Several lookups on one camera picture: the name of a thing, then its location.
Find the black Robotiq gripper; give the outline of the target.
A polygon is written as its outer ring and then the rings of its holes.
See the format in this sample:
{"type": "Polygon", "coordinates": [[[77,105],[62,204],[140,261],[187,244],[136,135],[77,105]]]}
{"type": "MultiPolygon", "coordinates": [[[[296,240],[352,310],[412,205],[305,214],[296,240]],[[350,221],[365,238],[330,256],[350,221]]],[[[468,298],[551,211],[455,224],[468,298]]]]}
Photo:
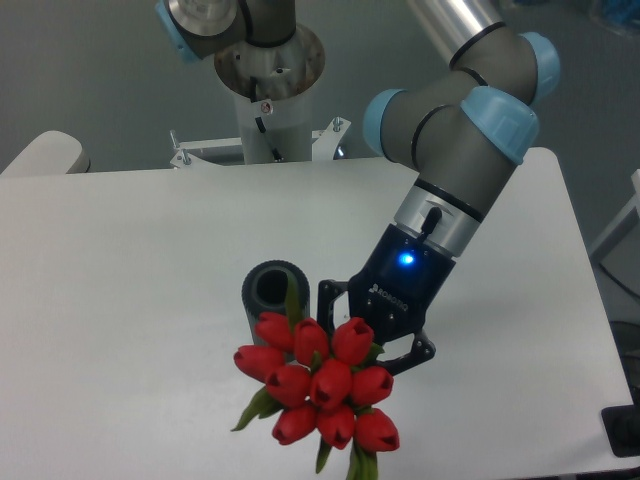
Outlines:
{"type": "Polygon", "coordinates": [[[384,347],[412,337],[408,352],[372,363],[399,375],[434,358],[435,345],[422,327],[427,309],[454,266],[451,257],[388,225],[362,269],[348,282],[319,282],[317,322],[332,336],[335,302],[348,291],[350,315],[365,320],[375,344],[384,347]]]}

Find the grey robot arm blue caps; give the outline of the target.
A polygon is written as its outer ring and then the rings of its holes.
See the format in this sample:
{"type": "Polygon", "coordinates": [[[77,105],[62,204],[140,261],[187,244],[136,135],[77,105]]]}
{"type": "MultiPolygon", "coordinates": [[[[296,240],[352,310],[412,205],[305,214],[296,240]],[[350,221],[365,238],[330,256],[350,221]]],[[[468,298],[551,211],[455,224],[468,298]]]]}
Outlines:
{"type": "MultiPolygon", "coordinates": [[[[363,135],[378,155],[417,179],[364,267],[325,280],[320,325],[333,327],[340,296],[384,344],[411,336],[410,351],[385,362],[399,374],[433,358],[426,312],[514,170],[534,142],[532,105],[560,78],[553,44],[509,29],[488,1],[415,1],[415,16],[449,66],[426,88],[387,90],[368,105],[363,135]]],[[[234,94],[248,164],[308,161],[308,92],[325,65],[316,35],[291,1],[160,1],[156,13],[187,62],[212,58],[234,94]]]]}

